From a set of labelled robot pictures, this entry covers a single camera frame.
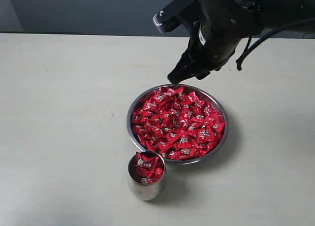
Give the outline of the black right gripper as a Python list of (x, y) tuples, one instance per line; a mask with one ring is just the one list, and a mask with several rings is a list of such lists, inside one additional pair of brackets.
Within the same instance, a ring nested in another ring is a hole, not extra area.
[(168, 74), (168, 81), (177, 85), (196, 77), (201, 80), (213, 70), (220, 70), (235, 53), (241, 37), (225, 32), (210, 20), (200, 20), (190, 37), (188, 47), (174, 69)]

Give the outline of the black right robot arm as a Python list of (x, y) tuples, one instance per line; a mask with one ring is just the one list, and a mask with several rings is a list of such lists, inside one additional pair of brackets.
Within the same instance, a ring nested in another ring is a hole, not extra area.
[(247, 42), (238, 70), (256, 47), (280, 32), (314, 33), (315, 0), (173, 0), (155, 15), (155, 25), (162, 32), (180, 25), (189, 32), (188, 47), (167, 77), (179, 84), (220, 70), (243, 38), (259, 36)]

